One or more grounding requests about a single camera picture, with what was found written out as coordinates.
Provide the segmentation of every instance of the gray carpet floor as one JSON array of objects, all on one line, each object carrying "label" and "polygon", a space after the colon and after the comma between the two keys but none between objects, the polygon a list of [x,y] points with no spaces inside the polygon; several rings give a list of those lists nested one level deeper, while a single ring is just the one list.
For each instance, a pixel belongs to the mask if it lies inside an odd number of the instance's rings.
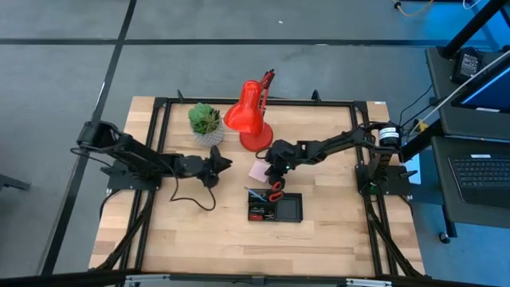
[{"label": "gray carpet floor", "polygon": [[[128,3],[0,0],[0,39],[115,39]],[[409,11],[423,5],[402,4]],[[405,18],[390,0],[143,0],[127,39],[447,41],[472,16],[458,3],[434,3],[416,18]],[[487,40],[488,30],[497,45],[509,44],[502,21],[498,14],[472,40]],[[32,183],[27,192],[0,192],[0,277],[39,272],[76,161],[69,149],[90,119],[113,48],[0,45],[0,174]],[[271,96],[309,98],[317,89],[323,99],[386,101],[394,121],[430,86],[423,46],[129,45],[122,49],[103,119],[122,128],[133,96],[175,96],[177,88],[184,96],[237,97],[244,81],[267,69],[277,73]],[[425,105],[427,97],[404,119]],[[88,163],[57,273],[87,269],[108,180],[99,167]],[[414,220],[429,275],[510,284],[510,249],[504,247],[510,230],[458,224],[459,238],[443,245],[437,239],[445,229],[439,206],[415,204]]]}]

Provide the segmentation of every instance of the pink sticky note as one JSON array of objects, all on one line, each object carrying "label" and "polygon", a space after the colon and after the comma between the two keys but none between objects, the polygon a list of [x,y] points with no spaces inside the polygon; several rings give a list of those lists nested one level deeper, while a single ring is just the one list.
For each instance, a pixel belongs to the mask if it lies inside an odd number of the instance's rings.
[{"label": "pink sticky note", "polygon": [[248,175],[251,178],[265,183],[268,181],[268,176],[264,175],[264,173],[268,170],[269,167],[271,167],[271,164],[260,160],[255,160],[255,163],[253,164],[252,169],[249,170]]}]

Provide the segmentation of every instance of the lamp shade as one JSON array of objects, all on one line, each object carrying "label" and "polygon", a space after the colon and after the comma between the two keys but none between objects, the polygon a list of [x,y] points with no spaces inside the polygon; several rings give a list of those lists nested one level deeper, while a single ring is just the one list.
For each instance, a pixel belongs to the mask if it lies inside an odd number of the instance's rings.
[{"label": "lamp shade", "polygon": [[239,101],[225,115],[225,124],[238,132],[259,135],[264,129],[261,100],[262,85],[257,81],[246,81],[242,86]]}]

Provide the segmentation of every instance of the wooden tabletop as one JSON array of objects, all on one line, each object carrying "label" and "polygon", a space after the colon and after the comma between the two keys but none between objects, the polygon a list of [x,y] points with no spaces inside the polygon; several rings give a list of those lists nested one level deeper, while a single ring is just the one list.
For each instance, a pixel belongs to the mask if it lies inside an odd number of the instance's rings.
[{"label": "wooden tabletop", "polygon": [[[124,131],[145,142],[154,97],[135,96]],[[367,102],[371,120],[388,120],[386,105]],[[209,155],[190,130],[187,113],[193,105],[173,104],[165,153]],[[228,105],[213,105],[222,115]],[[163,118],[160,111],[153,147]],[[348,108],[268,106],[265,121],[274,139],[325,140],[352,129]],[[314,166],[299,166],[285,179],[286,192],[303,195],[304,220],[248,222],[243,186],[268,187],[248,176],[255,160],[239,143],[238,133],[226,129],[219,145],[222,156],[233,160],[213,188],[216,209],[207,212],[193,202],[169,202],[175,179],[163,180],[155,196],[143,270],[151,272],[266,275],[363,276],[374,275],[362,197],[355,182],[355,149],[339,152]],[[204,206],[211,198],[197,179],[179,180],[178,197],[192,197]],[[90,266],[99,265],[124,236],[133,191],[121,191],[104,207]],[[392,238],[411,264],[423,272],[422,257],[409,207],[398,197],[386,196]],[[135,238],[129,265],[134,265]],[[383,269],[386,253],[379,239]]]}]

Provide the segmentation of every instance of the succulent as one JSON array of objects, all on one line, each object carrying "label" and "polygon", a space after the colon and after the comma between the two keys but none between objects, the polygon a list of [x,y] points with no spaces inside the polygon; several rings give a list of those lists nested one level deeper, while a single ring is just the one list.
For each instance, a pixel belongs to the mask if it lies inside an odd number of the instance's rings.
[{"label": "succulent", "polygon": [[216,131],[220,124],[220,112],[208,104],[198,103],[188,112],[191,127],[201,135]]}]

